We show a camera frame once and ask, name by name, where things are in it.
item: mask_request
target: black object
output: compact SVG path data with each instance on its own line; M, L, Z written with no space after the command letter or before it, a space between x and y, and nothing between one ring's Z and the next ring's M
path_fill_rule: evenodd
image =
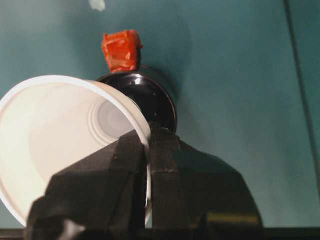
M139 71L115 72L97 80L131 98L148 122L158 123L172 132L177 129L174 93L166 78L152 68L142 65Z
M264 229L240 173L165 128L151 132L152 229L144 226L147 162L133 131L54 175L24 239L58 239L66 221L82 227L73 240L319 239L318 228ZM0 231L0 239L19 236Z

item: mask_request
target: teal wall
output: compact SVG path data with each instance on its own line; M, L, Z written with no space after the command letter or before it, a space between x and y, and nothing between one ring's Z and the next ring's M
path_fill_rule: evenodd
M320 3L292 3L317 125ZM265 226L319 227L314 161L280 0L106 0L102 12L87 0L0 1L0 97L31 77L103 76L102 35L125 29L140 33L143 63L170 79L177 134L243 174ZM16 227L0 205L0 228Z

